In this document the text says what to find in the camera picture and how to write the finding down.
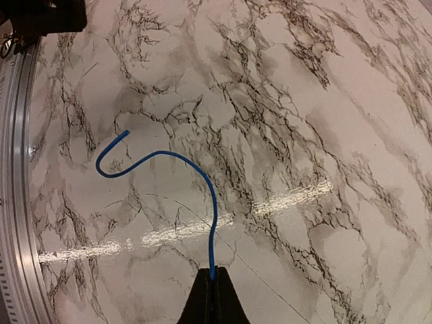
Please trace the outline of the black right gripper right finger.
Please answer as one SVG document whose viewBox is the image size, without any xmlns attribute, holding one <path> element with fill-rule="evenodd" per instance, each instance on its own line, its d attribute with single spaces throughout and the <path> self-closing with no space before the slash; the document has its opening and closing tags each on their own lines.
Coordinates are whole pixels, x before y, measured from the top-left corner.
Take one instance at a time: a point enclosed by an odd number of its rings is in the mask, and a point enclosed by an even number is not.
<svg viewBox="0 0 432 324">
<path fill-rule="evenodd" d="M 225 267 L 217 267 L 215 270 L 212 283 L 212 323 L 250 323 Z"/>
</svg>

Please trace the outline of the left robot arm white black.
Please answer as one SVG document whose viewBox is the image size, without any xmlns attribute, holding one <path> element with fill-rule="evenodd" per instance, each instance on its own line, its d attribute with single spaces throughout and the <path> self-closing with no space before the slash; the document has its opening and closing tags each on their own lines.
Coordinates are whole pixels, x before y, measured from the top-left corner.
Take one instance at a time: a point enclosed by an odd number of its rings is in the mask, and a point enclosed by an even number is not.
<svg viewBox="0 0 432 324">
<path fill-rule="evenodd" d="M 1 11 L 23 36 L 81 32 L 87 25 L 84 1 L 2 1 Z"/>
</svg>

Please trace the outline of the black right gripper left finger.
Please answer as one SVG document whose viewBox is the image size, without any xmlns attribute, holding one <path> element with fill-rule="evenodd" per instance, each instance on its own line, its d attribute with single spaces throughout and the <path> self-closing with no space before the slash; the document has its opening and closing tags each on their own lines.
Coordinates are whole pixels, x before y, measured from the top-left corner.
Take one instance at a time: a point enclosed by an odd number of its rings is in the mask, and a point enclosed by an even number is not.
<svg viewBox="0 0 432 324">
<path fill-rule="evenodd" d="M 210 271 L 199 269 L 177 324 L 212 323 L 212 283 Z"/>
</svg>

